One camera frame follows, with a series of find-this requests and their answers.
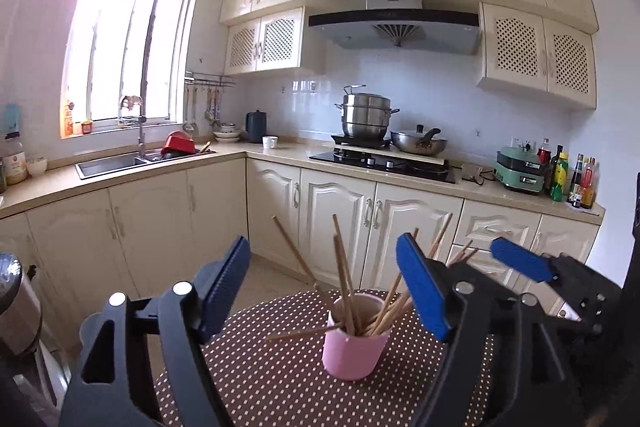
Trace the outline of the dark blue electric kettle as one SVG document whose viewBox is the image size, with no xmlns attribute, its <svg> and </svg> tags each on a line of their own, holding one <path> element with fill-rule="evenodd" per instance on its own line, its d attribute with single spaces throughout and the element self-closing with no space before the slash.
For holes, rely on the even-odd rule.
<svg viewBox="0 0 640 427">
<path fill-rule="evenodd" d="M 245 115 L 245 132 L 250 143 L 262 143 L 262 138 L 267 134 L 267 114 L 261 110 Z"/>
</svg>

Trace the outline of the dark sauce bottle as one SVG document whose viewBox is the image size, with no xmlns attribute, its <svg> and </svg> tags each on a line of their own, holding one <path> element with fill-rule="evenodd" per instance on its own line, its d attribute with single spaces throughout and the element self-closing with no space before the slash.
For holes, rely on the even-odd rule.
<svg viewBox="0 0 640 427">
<path fill-rule="evenodd" d="M 578 199 L 580 190 L 582 189 L 582 169 L 584 169 L 584 155 L 578 154 L 572 182 L 570 182 L 570 193 L 568 193 L 567 196 L 567 202 L 569 202 L 574 208 L 579 207 L 576 199 Z"/>
</svg>

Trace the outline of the pink cylindrical utensil cup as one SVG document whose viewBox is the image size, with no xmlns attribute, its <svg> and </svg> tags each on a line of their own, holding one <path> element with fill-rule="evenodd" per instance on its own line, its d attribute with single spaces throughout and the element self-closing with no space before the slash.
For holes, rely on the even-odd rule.
<svg viewBox="0 0 640 427">
<path fill-rule="evenodd" d="M 342 297 L 334 300 L 333 310 L 329 312 L 328 325 L 334 326 L 342 321 Z M 381 311 L 383 299 L 367 293 L 356 294 L 355 307 L 360 313 L 364 325 L 374 320 Z M 331 329 L 324 336 L 322 363 L 324 369 L 341 381 L 360 381 L 371 375 L 382 358 L 390 331 L 377 336 L 352 336 L 341 329 Z"/>
</svg>

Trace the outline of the black gas stove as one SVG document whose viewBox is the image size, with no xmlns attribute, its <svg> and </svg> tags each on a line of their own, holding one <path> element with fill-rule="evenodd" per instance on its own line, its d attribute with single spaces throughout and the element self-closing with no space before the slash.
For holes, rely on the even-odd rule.
<svg viewBox="0 0 640 427">
<path fill-rule="evenodd" d="M 401 152 L 390 140 L 356 140 L 333 135 L 327 152 L 310 155 L 312 160 L 333 162 L 362 169 L 397 173 L 425 180 L 454 184 L 454 169 L 447 159 Z"/>
</svg>

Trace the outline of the cream lower kitchen cabinets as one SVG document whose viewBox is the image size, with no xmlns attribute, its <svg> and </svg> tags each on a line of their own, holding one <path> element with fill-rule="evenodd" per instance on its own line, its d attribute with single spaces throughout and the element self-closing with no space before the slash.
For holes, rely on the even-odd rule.
<svg viewBox="0 0 640 427">
<path fill-rule="evenodd" d="M 49 320 L 66 348 L 79 325 L 114 291 L 160 294 L 221 257 L 238 235 L 255 255 L 290 273 L 298 262 L 277 216 L 314 275 L 335 284 L 331 244 L 337 215 L 352 280 L 386 289 L 396 275 L 397 237 L 416 232 L 435 257 L 464 245 L 489 256 L 506 236 L 537 253 L 586 260 L 605 211 L 577 210 L 496 182 L 454 184 L 312 160 L 299 145 L 264 152 L 248 145 L 81 180 L 73 167 L 12 186 L 1 207 L 1 246 L 38 270 Z"/>
</svg>

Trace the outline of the kitchen window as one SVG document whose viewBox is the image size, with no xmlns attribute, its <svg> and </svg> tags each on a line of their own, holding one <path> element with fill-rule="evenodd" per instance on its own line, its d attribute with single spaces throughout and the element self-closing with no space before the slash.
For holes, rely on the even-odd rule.
<svg viewBox="0 0 640 427">
<path fill-rule="evenodd" d="M 137 127 L 139 109 L 120 109 L 124 95 L 145 99 L 145 126 L 180 121 L 182 75 L 194 0 L 77 0 L 68 35 L 60 103 L 74 103 L 74 135 Z"/>
</svg>

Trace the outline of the steel wok with lid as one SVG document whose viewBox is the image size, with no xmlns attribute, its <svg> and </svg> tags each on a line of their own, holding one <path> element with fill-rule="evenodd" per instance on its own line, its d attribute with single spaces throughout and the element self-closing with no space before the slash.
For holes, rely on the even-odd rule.
<svg viewBox="0 0 640 427">
<path fill-rule="evenodd" d="M 416 129 L 411 131 L 392 131 L 390 139 L 394 147 L 401 152 L 435 157 L 446 150 L 448 140 L 439 138 L 439 128 L 431 128 L 425 131 L 422 124 L 418 124 Z"/>
</svg>

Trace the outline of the glass jar with label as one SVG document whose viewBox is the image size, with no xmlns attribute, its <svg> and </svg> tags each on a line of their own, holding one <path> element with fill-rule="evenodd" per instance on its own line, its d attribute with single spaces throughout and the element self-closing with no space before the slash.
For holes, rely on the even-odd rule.
<svg viewBox="0 0 640 427">
<path fill-rule="evenodd" d="M 21 183 L 28 177 L 25 150 L 18 131 L 9 132 L 4 139 L 2 168 L 8 185 Z"/>
</svg>

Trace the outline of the black range hood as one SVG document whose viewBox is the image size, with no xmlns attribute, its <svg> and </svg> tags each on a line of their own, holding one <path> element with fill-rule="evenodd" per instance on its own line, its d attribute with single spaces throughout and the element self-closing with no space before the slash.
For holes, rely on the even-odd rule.
<svg viewBox="0 0 640 427">
<path fill-rule="evenodd" d="M 422 0 L 366 0 L 362 10 L 314 14 L 308 26 L 349 50 L 400 49 L 471 55 L 476 13 L 425 9 Z"/>
</svg>

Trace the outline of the green electric cooker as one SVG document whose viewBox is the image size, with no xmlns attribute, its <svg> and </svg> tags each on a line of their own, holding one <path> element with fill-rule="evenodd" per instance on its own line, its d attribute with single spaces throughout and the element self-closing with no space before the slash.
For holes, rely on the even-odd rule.
<svg viewBox="0 0 640 427">
<path fill-rule="evenodd" d="M 498 150 L 495 177 L 513 191 L 539 194 L 544 189 L 544 166 L 536 154 L 521 146 Z"/>
</svg>

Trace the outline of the hanging utensil rack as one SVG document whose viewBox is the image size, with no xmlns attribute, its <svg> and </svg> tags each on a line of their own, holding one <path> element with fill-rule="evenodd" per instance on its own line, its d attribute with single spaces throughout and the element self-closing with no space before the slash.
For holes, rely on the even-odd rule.
<svg viewBox="0 0 640 427">
<path fill-rule="evenodd" d="M 224 127 L 221 104 L 224 90 L 235 87 L 235 81 L 224 75 L 187 70 L 183 78 L 182 129 L 190 135 L 202 135 L 198 123 L 204 118 L 211 132 Z"/>
</svg>

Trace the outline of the white mug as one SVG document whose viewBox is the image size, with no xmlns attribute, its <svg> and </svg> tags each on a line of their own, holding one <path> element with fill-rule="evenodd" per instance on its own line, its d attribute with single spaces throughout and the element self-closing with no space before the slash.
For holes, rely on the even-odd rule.
<svg viewBox="0 0 640 427">
<path fill-rule="evenodd" d="M 262 138 L 262 148 L 264 150 L 274 150 L 278 145 L 279 138 L 275 135 L 265 135 Z"/>
</svg>

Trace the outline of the stacked white plates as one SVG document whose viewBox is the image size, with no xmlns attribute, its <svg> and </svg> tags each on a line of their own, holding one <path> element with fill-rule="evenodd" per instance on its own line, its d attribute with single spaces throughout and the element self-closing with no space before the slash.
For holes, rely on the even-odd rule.
<svg viewBox="0 0 640 427">
<path fill-rule="evenodd" d="M 235 124 L 221 124 L 213 131 L 213 136 L 220 143 L 236 143 L 242 138 L 242 130 Z"/>
</svg>

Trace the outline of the stainless steel steamer pot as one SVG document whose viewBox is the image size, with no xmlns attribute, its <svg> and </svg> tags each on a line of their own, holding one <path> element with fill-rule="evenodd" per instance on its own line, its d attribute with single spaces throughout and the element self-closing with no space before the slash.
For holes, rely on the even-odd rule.
<svg viewBox="0 0 640 427">
<path fill-rule="evenodd" d="M 344 96 L 335 107 L 341 111 L 342 129 L 345 136 L 357 140 L 383 140 L 390 125 L 390 117 L 400 112 L 393 108 L 385 96 L 359 92 L 365 84 L 348 84 L 343 88 Z"/>
</svg>

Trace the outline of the wooden chopstick in cup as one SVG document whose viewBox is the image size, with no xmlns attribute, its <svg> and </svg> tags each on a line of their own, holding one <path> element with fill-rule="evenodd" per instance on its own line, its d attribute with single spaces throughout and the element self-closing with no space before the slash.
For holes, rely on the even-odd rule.
<svg viewBox="0 0 640 427">
<path fill-rule="evenodd" d="M 379 336 L 389 331 L 401 317 L 412 310 L 413 302 L 409 291 L 401 294 L 397 292 L 401 282 L 402 275 L 398 273 L 392 288 L 387 293 L 381 310 L 378 311 L 378 315 L 368 328 L 370 336 Z"/>
<path fill-rule="evenodd" d="M 355 324 L 354 324 L 354 319 L 352 318 L 352 307 L 350 306 L 349 292 L 348 292 L 346 277 L 344 273 L 344 265 L 343 265 L 342 255 L 341 255 L 341 248 L 340 248 L 340 243 L 338 243 L 337 236 L 334 236 L 334 253 L 335 253 L 335 259 L 337 264 L 338 278 L 340 279 L 341 299 L 342 299 L 343 317 L 344 317 L 344 322 L 346 327 L 346 333 L 352 336 L 356 333 Z"/>
<path fill-rule="evenodd" d="M 427 251 L 426 257 L 428 259 L 433 258 L 437 254 L 451 218 L 452 214 L 447 213 L 444 224 L 437 231 L 435 238 L 432 240 L 430 245 L 430 249 Z M 382 332 L 386 332 L 387 329 L 390 329 L 393 326 L 399 317 L 406 314 L 412 307 L 412 301 L 410 300 L 410 294 L 408 291 L 406 291 L 405 294 L 401 294 L 395 301 L 392 301 L 396 295 L 396 289 L 401 280 L 402 275 L 401 273 L 398 273 L 392 287 L 387 293 L 382 309 L 378 311 L 378 314 L 373 317 L 367 328 L 364 330 L 364 333 L 367 336 L 377 336 L 382 334 Z"/>
<path fill-rule="evenodd" d="M 348 292 L 349 292 L 350 306 L 352 307 L 352 318 L 354 319 L 355 331 L 356 331 L 356 333 L 353 336 L 357 336 L 361 331 L 360 317 L 359 317 L 358 311 L 357 311 L 357 309 L 355 307 L 355 301 L 354 301 L 355 291 L 354 291 L 354 286 L 352 286 L 352 278 L 350 277 L 350 273 L 349 273 L 349 269 L 348 269 L 348 263 L 347 263 L 347 258 L 346 258 L 346 251 L 345 251 L 345 247 L 344 247 L 344 242 L 343 242 L 343 236 L 342 236 L 342 232 L 341 232 L 341 228 L 340 228 L 340 222 L 338 222 L 337 215 L 333 215 L 332 216 L 332 221 L 333 221 L 334 232 L 335 232 L 334 236 L 338 237 L 338 243 L 340 243 L 341 255 L 342 255 L 343 265 L 344 265 L 344 273 L 345 273 Z"/>
<path fill-rule="evenodd" d="M 314 288 L 314 291 L 318 294 L 318 297 L 320 298 L 322 305 L 328 311 L 331 311 L 333 306 L 333 301 L 331 300 L 329 294 L 321 287 L 319 281 L 317 280 L 317 277 L 315 277 L 314 273 L 312 273 L 311 269 L 309 268 L 309 265 L 307 265 L 307 262 L 303 258 L 302 254 L 299 252 L 297 246 L 294 244 L 291 237 L 288 235 L 288 232 L 285 231 L 285 228 L 280 222 L 279 218 L 277 216 L 272 216 L 271 219 L 273 223 L 276 225 L 283 239 L 285 240 L 286 245 L 288 245 L 288 248 L 290 248 L 290 251 L 292 251 L 292 254 L 295 257 L 296 261 L 298 262 L 300 267 L 303 269 L 303 272 L 305 273 L 309 284 Z"/>
<path fill-rule="evenodd" d="M 288 332 L 280 335 L 272 335 L 266 337 L 265 340 L 268 341 L 268 343 L 274 343 L 275 341 L 285 341 L 305 338 L 314 335 L 323 335 L 327 332 L 335 331 L 335 329 L 340 329 L 342 326 L 343 323 L 337 323 L 329 326 L 316 327 L 315 329 L 301 329 L 300 331 Z"/>
</svg>

